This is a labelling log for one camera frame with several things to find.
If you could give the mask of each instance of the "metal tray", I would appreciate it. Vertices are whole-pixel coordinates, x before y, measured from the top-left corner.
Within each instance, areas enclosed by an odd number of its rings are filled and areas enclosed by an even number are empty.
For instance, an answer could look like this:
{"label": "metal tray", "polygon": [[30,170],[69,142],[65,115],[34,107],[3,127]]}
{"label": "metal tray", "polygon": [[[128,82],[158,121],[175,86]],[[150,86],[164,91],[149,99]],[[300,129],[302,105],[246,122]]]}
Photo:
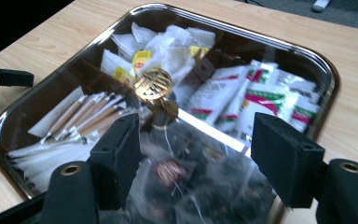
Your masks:
{"label": "metal tray", "polygon": [[[112,24],[68,62],[10,105],[0,116],[0,168],[24,198],[32,198],[37,193],[27,186],[22,173],[11,167],[6,154],[10,150],[30,146],[39,141],[40,138],[29,134],[28,130],[66,95],[78,86],[81,86],[85,93],[114,90],[126,95],[130,104],[137,104],[138,99],[131,88],[99,69],[104,49],[117,53],[117,45],[110,39],[111,34],[129,33],[134,21],[139,26],[156,32],[163,32],[168,25],[174,24],[181,27],[198,27],[216,34],[215,45],[188,76],[194,76],[194,70],[202,69],[203,60],[212,63],[215,68],[247,64],[251,60],[268,60],[277,63],[287,72],[314,81],[318,91],[323,94],[319,101],[320,111],[305,134],[312,140],[317,139],[338,90],[337,70],[323,55],[177,7],[144,5],[131,10]],[[282,211],[276,207],[273,210],[275,217]]]}

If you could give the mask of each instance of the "black cable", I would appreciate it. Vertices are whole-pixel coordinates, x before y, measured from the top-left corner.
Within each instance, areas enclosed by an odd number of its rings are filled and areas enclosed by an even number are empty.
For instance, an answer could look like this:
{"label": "black cable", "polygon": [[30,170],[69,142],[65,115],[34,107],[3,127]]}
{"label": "black cable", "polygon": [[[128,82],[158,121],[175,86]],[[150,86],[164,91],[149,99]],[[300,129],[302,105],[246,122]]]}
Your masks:
{"label": "black cable", "polygon": [[260,7],[264,7],[263,5],[261,5],[260,3],[254,1],[254,0],[243,0],[243,2],[250,4],[249,2],[255,3],[256,5],[260,6]]}

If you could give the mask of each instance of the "white packet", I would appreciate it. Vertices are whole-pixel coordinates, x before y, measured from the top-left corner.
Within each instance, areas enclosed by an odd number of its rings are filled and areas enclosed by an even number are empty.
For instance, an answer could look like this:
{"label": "white packet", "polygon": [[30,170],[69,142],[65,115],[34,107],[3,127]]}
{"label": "white packet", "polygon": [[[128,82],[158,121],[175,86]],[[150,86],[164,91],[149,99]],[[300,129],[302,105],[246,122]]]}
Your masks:
{"label": "white packet", "polygon": [[103,50],[101,71],[128,85],[133,84],[136,77],[132,64],[108,49]]}
{"label": "white packet", "polygon": [[248,78],[253,82],[273,85],[278,79],[278,65],[276,63],[261,63],[252,60]]}
{"label": "white packet", "polygon": [[133,36],[136,39],[136,42],[145,45],[157,35],[156,32],[144,27],[140,27],[135,22],[132,23],[131,30]]}
{"label": "white packet", "polygon": [[177,47],[190,47],[190,43],[194,40],[194,36],[189,31],[176,25],[169,25],[164,36],[174,37]]}
{"label": "white packet", "polygon": [[[246,74],[248,71],[248,67],[242,66],[241,70],[243,70],[242,72]],[[219,118],[214,124],[215,128],[220,132],[228,133],[232,131],[232,129],[235,127],[240,112],[240,107],[243,102],[243,98],[245,97],[246,90],[248,89],[250,83],[251,80],[249,78],[246,78],[241,83],[241,86],[235,93],[234,98],[231,100],[231,102],[228,103],[226,108],[220,114]]]}
{"label": "white packet", "polygon": [[215,71],[213,64],[207,59],[203,59],[192,68],[190,75],[177,85],[173,85],[172,95],[174,95],[179,108],[186,108],[190,97],[196,92],[197,88],[208,80]]}
{"label": "white packet", "polygon": [[289,122],[298,97],[298,93],[285,87],[252,83],[240,109],[234,132],[236,137],[246,142],[247,136],[252,136],[255,112],[270,114]]}
{"label": "white packet", "polygon": [[132,56],[127,54],[123,49],[117,48],[117,55],[124,59],[126,62],[130,63],[132,60]]}
{"label": "white packet", "polygon": [[145,47],[145,44],[140,44],[136,41],[133,34],[112,35],[112,40],[117,44],[118,48],[123,50],[130,58],[132,58],[136,51]]}
{"label": "white packet", "polygon": [[192,27],[187,28],[187,30],[194,36],[191,45],[207,49],[210,49],[214,45],[216,39],[215,33]]}
{"label": "white packet", "polygon": [[244,66],[217,69],[191,96],[189,114],[213,125],[246,79],[244,69]]}
{"label": "white packet", "polygon": [[310,101],[315,105],[318,104],[319,99],[322,97],[322,92],[317,92],[317,91],[303,91],[301,89],[293,89],[293,88],[290,88],[290,91],[298,92],[298,94],[307,98],[308,101]]}
{"label": "white packet", "polygon": [[[96,142],[88,142],[87,144],[83,142],[53,144],[50,146],[50,150],[43,150],[36,154],[12,159],[12,166],[23,171],[27,182],[34,185],[32,190],[45,192],[48,190],[51,174],[57,167],[70,161],[86,161],[95,144]],[[37,150],[39,147],[40,144],[36,143],[27,147],[27,149]]]}
{"label": "white packet", "polygon": [[302,91],[313,91],[316,88],[316,83],[308,81],[303,77],[291,74],[289,72],[278,69],[277,83],[281,85],[287,85],[290,89],[299,89]]}
{"label": "white packet", "polygon": [[170,74],[173,85],[182,81],[193,68],[196,61],[189,49],[167,49],[161,62],[161,68]]}
{"label": "white packet", "polygon": [[318,105],[311,103],[306,97],[300,96],[289,121],[290,125],[303,133],[310,126],[319,109]]}
{"label": "white packet", "polygon": [[155,54],[163,53],[165,49],[171,47],[174,41],[175,37],[173,36],[156,35],[146,44],[144,50],[152,51],[153,57]]}
{"label": "white packet", "polygon": [[48,135],[48,131],[60,118],[60,116],[83,95],[84,93],[81,90],[81,87],[74,89],[69,95],[61,100],[59,104],[50,110],[46,116],[39,120],[36,125],[28,131],[28,133],[41,138]]}

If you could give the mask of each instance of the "black clip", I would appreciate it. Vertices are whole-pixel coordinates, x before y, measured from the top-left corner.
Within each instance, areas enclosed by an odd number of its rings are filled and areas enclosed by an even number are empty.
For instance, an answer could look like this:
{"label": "black clip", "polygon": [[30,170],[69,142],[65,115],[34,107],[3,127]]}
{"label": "black clip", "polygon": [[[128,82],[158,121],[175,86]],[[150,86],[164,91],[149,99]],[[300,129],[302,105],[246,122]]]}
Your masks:
{"label": "black clip", "polygon": [[324,162],[324,148],[275,116],[255,113],[252,159],[291,208],[318,201],[319,224],[358,223],[358,162]]}
{"label": "black clip", "polygon": [[29,72],[0,69],[0,86],[32,87],[34,75]]}

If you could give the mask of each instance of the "table surface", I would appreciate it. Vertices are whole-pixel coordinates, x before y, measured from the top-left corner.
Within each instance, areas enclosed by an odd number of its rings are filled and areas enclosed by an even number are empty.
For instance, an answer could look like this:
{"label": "table surface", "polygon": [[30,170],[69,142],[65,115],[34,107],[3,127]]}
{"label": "table surface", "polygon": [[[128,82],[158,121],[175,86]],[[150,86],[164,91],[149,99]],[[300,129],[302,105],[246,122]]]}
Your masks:
{"label": "table surface", "polygon": [[[126,12],[146,3],[155,2],[75,0],[1,51],[0,68],[31,72],[37,84]],[[340,89],[317,143],[326,148],[326,162],[358,161],[358,29],[232,0],[163,3],[312,49],[331,61],[339,73]],[[0,113],[28,90],[0,87]],[[21,202],[0,172],[0,213]],[[289,210],[282,223],[316,223],[316,207],[315,201],[311,209]]]}

